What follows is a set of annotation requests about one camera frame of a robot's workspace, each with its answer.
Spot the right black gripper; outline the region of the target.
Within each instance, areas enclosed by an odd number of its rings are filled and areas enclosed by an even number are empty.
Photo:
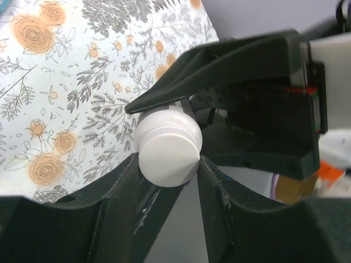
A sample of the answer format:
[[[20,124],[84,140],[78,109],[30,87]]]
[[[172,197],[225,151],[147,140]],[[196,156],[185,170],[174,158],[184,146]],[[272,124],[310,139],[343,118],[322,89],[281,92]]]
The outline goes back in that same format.
[[[215,165],[305,180],[319,169],[318,139],[328,123],[323,62],[307,63],[305,87],[279,78],[302,68],[301,40],[288,30],[192,48],[125,112],[195,94],[190,105],[202,128],[201,153]]]

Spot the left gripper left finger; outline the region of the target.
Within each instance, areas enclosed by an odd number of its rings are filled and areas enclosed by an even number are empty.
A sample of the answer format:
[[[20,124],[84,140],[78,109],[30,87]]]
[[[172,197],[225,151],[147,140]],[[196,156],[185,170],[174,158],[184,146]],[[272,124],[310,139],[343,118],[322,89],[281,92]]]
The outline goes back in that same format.
[[[1,262],[143,262],[181,187],[140,173],[132,154],[55,203],[1,198]]]

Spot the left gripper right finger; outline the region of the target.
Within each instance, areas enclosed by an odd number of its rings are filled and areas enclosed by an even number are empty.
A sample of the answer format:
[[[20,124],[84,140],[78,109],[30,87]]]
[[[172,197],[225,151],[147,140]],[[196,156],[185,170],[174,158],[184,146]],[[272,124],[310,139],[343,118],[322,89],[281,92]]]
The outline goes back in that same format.
[[[197,181],[209,262],[350,262],[350,199],[286,205],[228,178],[206,157]]]

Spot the white cap pill bottle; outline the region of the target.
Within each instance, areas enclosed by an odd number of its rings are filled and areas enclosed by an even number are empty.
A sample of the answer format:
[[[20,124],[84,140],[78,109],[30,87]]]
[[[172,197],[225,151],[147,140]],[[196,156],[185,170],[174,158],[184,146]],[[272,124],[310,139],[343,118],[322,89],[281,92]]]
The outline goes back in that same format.
[[[176,187],[196,174],[202,133],[189,100],[142,112],[133,140],[139,169],[152,184]]]

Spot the floral table mat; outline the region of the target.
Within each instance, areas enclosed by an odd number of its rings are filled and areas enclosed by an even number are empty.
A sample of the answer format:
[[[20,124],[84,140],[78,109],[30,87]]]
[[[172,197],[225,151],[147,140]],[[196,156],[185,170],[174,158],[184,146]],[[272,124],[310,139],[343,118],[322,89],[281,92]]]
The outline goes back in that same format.
[[[216,40],[201,1],[1,1],[1,195],[55,202],[118,166],[124,107]]]

